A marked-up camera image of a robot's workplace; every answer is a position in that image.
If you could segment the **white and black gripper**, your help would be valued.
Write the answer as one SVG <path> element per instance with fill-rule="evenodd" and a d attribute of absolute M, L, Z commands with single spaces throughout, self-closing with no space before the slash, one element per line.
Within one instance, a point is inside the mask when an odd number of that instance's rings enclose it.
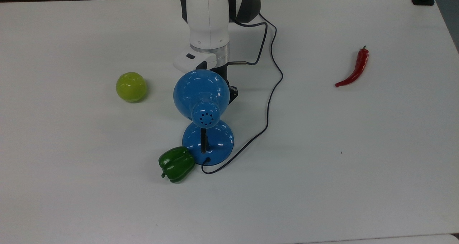
<path fill-rule="evenodd" d="M 182 52 L 174 59 L 173 66 L 183 73 L 193 70 L 210 70 L 221 76 L 229 88 L 229 103 L 238 97 L 237 87 L 231 86 L 228 81 L 228 54 L 218 56 L 215 54 L 198 54 L 197 52 Z"/>

